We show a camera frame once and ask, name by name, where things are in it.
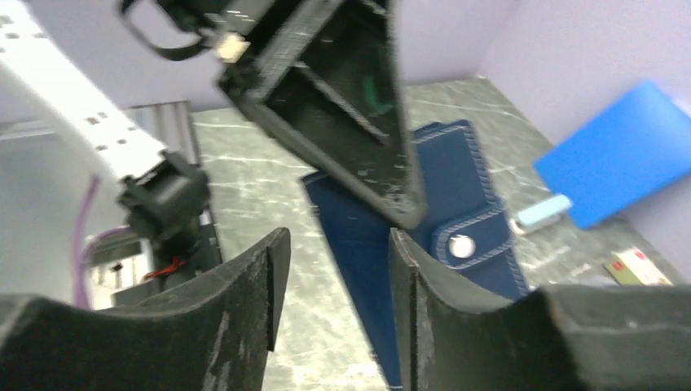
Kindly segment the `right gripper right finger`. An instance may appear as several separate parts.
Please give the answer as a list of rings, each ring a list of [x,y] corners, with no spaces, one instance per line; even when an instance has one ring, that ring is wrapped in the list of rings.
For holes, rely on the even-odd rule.
[[[546,285],[517,301],[390,232],[406,390],[687,390],[690,288]]]

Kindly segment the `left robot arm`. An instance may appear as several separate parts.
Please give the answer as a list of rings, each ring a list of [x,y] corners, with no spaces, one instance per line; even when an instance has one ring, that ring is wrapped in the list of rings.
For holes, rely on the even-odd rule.
[[[392,5],[373,1],[162,1],[189,46],[222,62],[218,85],[281,147],[321,169],[395,226],[427,212],[393,64]],[[1,4],[1,80],[82,155],[121,185],[119,204],[141,236],[191,233],[209,179],[131,121],[58,48],[21,1]]]

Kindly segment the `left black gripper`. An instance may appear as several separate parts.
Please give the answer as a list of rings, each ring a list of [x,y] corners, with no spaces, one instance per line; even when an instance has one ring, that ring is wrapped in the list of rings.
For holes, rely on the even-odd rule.
[[[185,46],[152,43],[170,61],[240,42],[219,82],[232,104],[277,143],[323,170],[393,224],[413,228],[427,203],[407,129],[392,1],[155,1]]]

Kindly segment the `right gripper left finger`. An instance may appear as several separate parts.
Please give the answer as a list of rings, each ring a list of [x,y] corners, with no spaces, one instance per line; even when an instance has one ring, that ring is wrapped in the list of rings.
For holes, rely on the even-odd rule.
[[[1,298],[4,390],[259,390],[275,348],[289,230],[137,305]]]

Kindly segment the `dark blue card holder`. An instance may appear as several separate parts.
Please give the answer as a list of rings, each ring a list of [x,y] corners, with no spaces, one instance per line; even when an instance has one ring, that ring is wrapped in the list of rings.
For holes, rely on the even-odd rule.
[[[428,213],[410,236],[432,257],[508,299],[528,292],[513,254],[504,202],[496,195],[468,121],[419,128],[415,143]],[[390,223],[327,174],[302,179],[385,381],[401,387],[390,287]]]

